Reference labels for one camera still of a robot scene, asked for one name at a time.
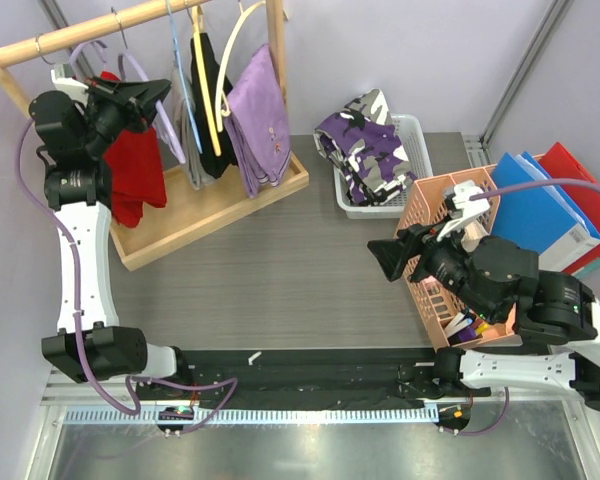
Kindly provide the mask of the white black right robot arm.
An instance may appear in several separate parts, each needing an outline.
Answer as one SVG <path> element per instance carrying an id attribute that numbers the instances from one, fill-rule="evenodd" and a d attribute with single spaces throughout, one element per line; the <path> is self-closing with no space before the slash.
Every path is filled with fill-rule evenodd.
<path id="1" fill-rule="evenodd" d="M 481 238 L 468 252 L 459 234 L 444 236 L 438 225 L 414 224 L 367 247 L 389 281 L 414 260 L 409 282 L 433 278 L 486 324 L 511 320 L 523 342 L 564 349 L 527 356 L 441 348 L 430 373 L 438 393 L 545 389 L 574 393 L 600 412 L 600 299 L 579 279 L 540 269 L 536 252 L 498 236 Z"/>

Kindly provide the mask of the yellow hanger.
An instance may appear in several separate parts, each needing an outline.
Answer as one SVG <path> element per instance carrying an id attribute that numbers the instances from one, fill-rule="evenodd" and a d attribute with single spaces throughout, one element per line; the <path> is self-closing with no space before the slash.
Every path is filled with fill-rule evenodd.
<path id="1" fill-rule="evenodd" d="M 200 5 L 196 5 L 190 9 L 191 21 L 192 21 L 192 39 L 194 45 L 194 63 L 196 65 L 196 72 L 199 80 L 200 90 L 202 94 L 202 103 L 207 121 L 208 132 L 211 140 L 213 153 L 216 157 L 220 157 L 222 154 L 221 145 L 218 137 L 218 133 L 215 129 L 215 119 L 213 108 L 211 105 L 210 88 L 207 78 L 206 66 L 204 62 L 204 53 L 202 48 L 202 38 L 204 20 L 203 11 Z"/>

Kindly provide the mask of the cream white hanger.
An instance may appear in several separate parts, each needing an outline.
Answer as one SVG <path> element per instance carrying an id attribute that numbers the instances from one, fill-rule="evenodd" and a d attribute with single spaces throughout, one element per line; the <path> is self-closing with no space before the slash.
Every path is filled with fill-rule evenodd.
<path id="1" fill-rule="evenodd" d="M 246 9 L 242 9 L 241 13 L 234 24 L 229 38 L 225 44 L 224 51 L 222 53 L 221 61 L 219 64 L 219 73 L 216 79 L 216 93 L 214 97 L 214 119 L 215 129 L 217 133 L 221 133 L 224 130 L 224 119 L 231 114 L 230 107 L 228 105 L 227 94 L 224 88 L 224 81 L 227 78 L 228 65 L 231 59 L 235 43 L 238 39 L 240 31 L 248 18 L 259 8 L 266 4 L 265 1 L 257 1 L 253 5 Z"/>

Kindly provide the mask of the red folder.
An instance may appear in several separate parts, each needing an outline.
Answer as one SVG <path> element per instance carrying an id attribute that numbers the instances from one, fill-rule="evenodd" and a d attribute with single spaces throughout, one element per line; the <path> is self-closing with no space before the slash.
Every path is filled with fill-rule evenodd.
<path id="1" fill-rule="evenodd" d="M 597 184 L 595 177 L 559 142 L 536 160 L 552 178 L 569 178 Z M 563 186 L 564 191 L 583 211 L 600 234 L 600 194 L 592 190 Z M 584 265 L 600 257 L 600 244 L 564 269 L 573 274 Z"/>

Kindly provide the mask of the purple camouflage trousers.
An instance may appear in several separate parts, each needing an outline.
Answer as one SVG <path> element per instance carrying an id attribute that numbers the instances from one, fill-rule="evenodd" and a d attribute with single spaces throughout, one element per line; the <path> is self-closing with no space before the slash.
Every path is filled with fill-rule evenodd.
<path id="1" fill-rule="evenodd" d="M 314 141 L 318 153 L 345 181 L 347 197 L 357 206 L 384 205 L 417 179 L 379 88 L 330 114 L 315 128 Z"/>

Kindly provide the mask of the aluminium rail frame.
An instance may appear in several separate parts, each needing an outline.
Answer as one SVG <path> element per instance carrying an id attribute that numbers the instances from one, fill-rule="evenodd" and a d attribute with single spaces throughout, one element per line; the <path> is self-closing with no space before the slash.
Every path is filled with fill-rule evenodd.
<path id="1" fill-rule="evenodd" d="M 435 423 L 211 426 L 66 425 L 71 407 L 109 407 L 52 372 L 32 479 L 600 479 L 583 405 L 536 392 L 469 403 L 467 429 Z"/>

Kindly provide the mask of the white plastic basket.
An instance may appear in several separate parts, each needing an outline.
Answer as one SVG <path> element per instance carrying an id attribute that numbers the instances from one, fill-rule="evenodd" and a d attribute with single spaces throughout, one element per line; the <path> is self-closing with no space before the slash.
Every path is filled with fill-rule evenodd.
<path id="1" fill-rule="evenodd" d="M 408 114 L 392 114 L 396 133 L 405 147 L 418 179 L 433 176 L 425 137 L 418 119 Z M 399 219 L 407 204 L 409 190 L 381 206 L 356 206 L 347 197 L 347 186 L 336 168 L 333 169 L 336 203 L 350 220 Z"/>

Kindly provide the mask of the red trousers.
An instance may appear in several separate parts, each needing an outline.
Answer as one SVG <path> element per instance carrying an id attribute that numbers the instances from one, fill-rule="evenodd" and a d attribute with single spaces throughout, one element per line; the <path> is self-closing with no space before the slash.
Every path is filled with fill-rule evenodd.
<path id="1" fill-rule="evenodd" d="M 166 206 L 162 158 L 153 127 L 143 133 L 124 130 L 104 158 L 112 173 L 112 215 L 117 223 L 136 228 L 145 205 Z"/>

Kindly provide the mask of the lilac hanger with red trousers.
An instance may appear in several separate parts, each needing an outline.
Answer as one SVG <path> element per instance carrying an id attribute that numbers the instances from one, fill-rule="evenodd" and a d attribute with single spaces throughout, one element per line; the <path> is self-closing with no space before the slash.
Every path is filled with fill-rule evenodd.
<path id="1" fill-rule="evenodd" d="M 70 79 L 76 81 L 86 80 L 94 75 L 93 68 L 85 54 L 87 48 L 91 48 L 99 59 L 100 66 L 107 65 L 107 49 L 108 46 L 102 40 L 92 40 L 83 42 L 75 47 L 70 48 L 68 60 L 64 63 L 53 63 L 48 60 L 40 45 L 40 34 L 37 34 L 34 43 L 36 52 L 39 58 L 50 67 L 50 73 L 53 79 Z"/>

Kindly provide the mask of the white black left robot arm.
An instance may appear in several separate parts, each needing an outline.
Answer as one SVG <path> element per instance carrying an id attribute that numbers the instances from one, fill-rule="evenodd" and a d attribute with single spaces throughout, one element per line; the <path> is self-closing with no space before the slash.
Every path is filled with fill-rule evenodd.
<path id="1" fill-rule="evenodd" d="M 178 400 L 191 391 L 192 375 L 182 351 L 150 344 L 138 328 L 123 327 L 109 275 L 112 173 L 105 154 L 124 133 L 145 133 L 168 80 L 118 82 L 94 77 L 83 101 L 60 90 L 29 105 L 36 154 L 45 164 L 42 210 L 60 240 L 62 300 L 57 332 L 42 339 L 43 357 L 76 383 L 123 375 L 158 378 L 157 386 Z"/>

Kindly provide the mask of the light blue hanger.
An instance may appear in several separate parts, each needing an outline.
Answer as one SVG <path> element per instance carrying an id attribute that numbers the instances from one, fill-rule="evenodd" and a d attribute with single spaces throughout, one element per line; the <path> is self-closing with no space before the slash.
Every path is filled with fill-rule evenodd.
<path id="1" fill-rule="evenodd" d="M 202 144 L 201 144 L 200 137 L 199 137 L 199 131 L 198 131 L 197 124 L 195 121 L 195 115 L 194 115 L 191 95 L 188 93 L 188 90 L 187 90 L 187 78 L 186 78 L 184 68 L 183 68 L 178 32 L 177 32 L 177 28 L 176 28 L 176 24 L 175 24 L 175 20 L 174 20 L 174 9 L 172 7 L 172 2 L 170 0 L 166 0 L 165 5 L 166 5 L 167 16 L 169 19 L 169 25 L 170 25 L 170 29 L 171 29 L 173 55 L 174 55 L 176 70 L 178 72 L 180 86 L 182 87 L 183 94 L 184 94 L 184 102 L 185 102 L 187 117 L 189 120 L 189 125 L 190 125 L 192 133 L 193 133 L 196 149 L 197 149 L 198 153 L 203 153 L 203 148 L 202 148 Z"/>

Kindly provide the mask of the grey trousers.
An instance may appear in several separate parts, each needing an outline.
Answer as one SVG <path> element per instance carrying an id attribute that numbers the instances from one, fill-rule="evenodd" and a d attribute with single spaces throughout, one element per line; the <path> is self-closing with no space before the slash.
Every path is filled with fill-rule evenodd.
<path id="1" fill-rule="evenodd" d="M 191 125 L 187 103 L 191 104 L 192 112 L 195 112 L 191 82 L 185 77 L 181 81 L 179 68 L 174 65 L 172 69 L 172 124 L 176 136 L 184 153 L 185 163 L 182 165 L 192 187 L 199 190 L 211 185 L 214 179 L 203 168 L 200 153 L 197 149 L 194 130 Z"/>

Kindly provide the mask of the teal folder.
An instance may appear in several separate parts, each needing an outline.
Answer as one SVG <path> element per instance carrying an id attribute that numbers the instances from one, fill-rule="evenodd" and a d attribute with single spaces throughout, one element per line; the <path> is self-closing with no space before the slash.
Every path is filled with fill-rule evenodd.
<path id="1" fill-rule="evenodd" d="M 589 264 L 584 265 L 582 268 L 578 269 L 574 273 L 574 276 L 576 278 L 582 279 L 582 278 L 588 276 L 589 274 L 591 274 L 592 272 L 594 272 L 595 270 L 597 270 L 598 268 L 600 268 L 600 257 L 593 260 Z"/>

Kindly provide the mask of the wooden clothes rack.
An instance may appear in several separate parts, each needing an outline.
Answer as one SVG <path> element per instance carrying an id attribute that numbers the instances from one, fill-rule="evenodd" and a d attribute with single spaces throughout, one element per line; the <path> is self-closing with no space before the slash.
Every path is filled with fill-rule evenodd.
<path id="1" fill-rule="evenodd" d="M 0 85 L 23 115 L 30 99 L 8 71 L 13 65 L 81 42 L 147 23 L 170 13 L 197 6 L 197 1 L 148 1 L 79 24 L 56 29 L 39 39 L 30 38 L 0 47 Z M 266 187 L 253 199 L 242 186 L 238 170 L 228 172 L 208 187 L 195 190 L 184 172 L 172 168 L 164 174 L 167 206 L 149 208 L 134 229 L 114 225 L 111 238 L 122 264 L 130 271 L 144 267 L 200 238 L 271 205 L 309 184 L 309 173 L 296 156 L 277 187 Z"/>

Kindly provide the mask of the pink desk organizer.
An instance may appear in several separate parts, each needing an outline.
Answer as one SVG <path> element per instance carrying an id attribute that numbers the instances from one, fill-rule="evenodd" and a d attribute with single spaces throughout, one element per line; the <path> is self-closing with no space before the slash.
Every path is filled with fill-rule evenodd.
<path id="1" fill-rule="evenodd" d="M 496 185 L 491 168 L 479 167 L 429 177 L 413 183 L 396 233 L 413 224 L 441 225 L 449 219 L 445 193 L 455 185 L 473 180 L 487 194 Z M 493 226 L 499 202 L 487 199 L 490 210 L 473 221 L 485 229 Z M 538 286 L 538 256 L 515 243 L 486 233 L 470 233 L 474 251 L 461 243 L 464 232 L 449 237 L 457 242 L 460 264 L 442 267 L 439 279 L 429 276 L 408 280 L 418 257 L 409 261 L 401 276 L 409 286 L 418 311 L 435 349 L 493 347 L 515 338 L 515 323 L 531 308 Z"/>

